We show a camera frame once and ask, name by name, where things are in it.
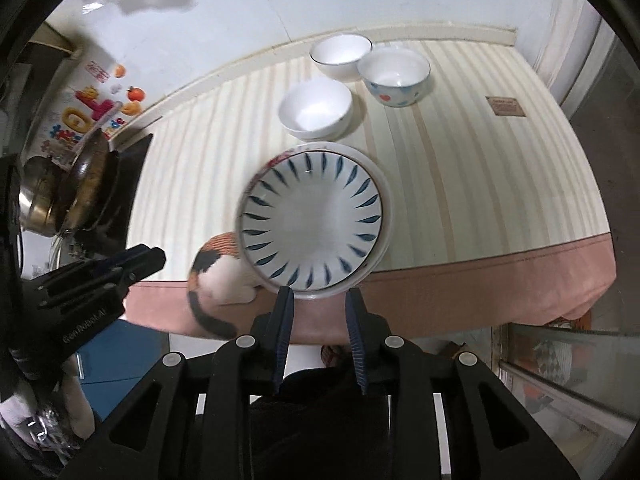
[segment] white bowl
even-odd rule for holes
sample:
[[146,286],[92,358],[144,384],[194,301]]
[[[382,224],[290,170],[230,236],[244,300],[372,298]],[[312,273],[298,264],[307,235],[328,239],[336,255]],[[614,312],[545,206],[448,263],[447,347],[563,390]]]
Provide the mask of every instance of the white bowl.
[[415,103],[426,91],[429,61],[414,50],[376,48],[358,62],[369,92],[383,105],[403,107]]
[[371,40],[359,34],[335,34],[318,41],[309,56],[325,76],[350,82],[360,79],[358,61],[372,48]]
[[318,77],[289,90],[280,102],[278,117],[300,140],[335,139],[349,126],[352,102],[345,85]]

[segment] white wall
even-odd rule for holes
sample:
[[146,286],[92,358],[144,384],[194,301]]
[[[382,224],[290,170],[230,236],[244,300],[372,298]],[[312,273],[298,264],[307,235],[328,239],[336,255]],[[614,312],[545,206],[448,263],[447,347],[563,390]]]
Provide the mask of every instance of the white wall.
[[269,46],[353,26],[444,20],[516,27],[516,47],[533,64],[554,7],[554,0],[119,0],[82,14],[83,3],[65,0],[50,24],[99,44],[164,94]]
[[47,267],[49,266],[51,238],[40,236],[30,231],[23,231],[22,244],[24,255],[22,277],[30,280],[33,277],[33,266],[40,267],[47,272],[49,270]]
[[602,20],[586,0],[556,2],[551,34],[533,68],[562,103],[584,66]]

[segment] calico plush toy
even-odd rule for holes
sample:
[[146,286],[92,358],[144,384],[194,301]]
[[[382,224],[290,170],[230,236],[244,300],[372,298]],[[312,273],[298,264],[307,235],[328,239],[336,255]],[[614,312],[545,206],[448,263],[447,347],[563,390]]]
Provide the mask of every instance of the calico plush toy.
[[217,235],[200,248],[191,266],[187,287],[189,306],[209,332],[233,338],[235,327],[210,316],[207,311],[222,304],[250,303],[258,285],[257,278],[239,258],[235,235]]

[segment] cream striped tablecloth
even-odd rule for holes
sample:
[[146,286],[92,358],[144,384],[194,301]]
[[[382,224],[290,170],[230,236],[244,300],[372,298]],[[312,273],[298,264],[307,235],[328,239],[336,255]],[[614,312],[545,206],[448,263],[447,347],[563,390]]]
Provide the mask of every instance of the cream striped tablecloth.
[[[431,61],[431,92],[388,108],[362,82],[339,142],[375,161],[394,194],[395,228],[376,270],[407,269],[542,248],[609,232],[584,152],[551,94],[513,48],[403,41]],[[263,164],[300,143],[276,110],[319,76],[301,57],[199,95],[148,127],[154,134],[128,246],[163,248],[152,280],[184,280],[211,236],[232,231],[237,200]],[[498,117],[486,98],[516,98],[527,117]]]

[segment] person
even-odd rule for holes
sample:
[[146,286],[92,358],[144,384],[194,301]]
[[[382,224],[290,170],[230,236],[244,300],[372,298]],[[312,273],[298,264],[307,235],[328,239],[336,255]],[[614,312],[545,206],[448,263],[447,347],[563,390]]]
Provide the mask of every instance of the person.
[[362,395],[350,353],[323,347],[322,360],[251,404],[255,480],[390,478],[387,398]]

